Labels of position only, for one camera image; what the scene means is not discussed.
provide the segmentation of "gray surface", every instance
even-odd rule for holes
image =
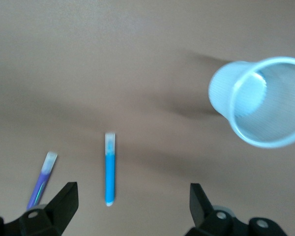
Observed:
[[[271,56],[295,57],[295,1],[0,1],[0,215],[24,212],[53,150],[42,203],[79,185],[65,236],[181,236],[190,182],[240,220],[268,217],[295,236],[295,144],[249,146],[207,98],[227,61]]]

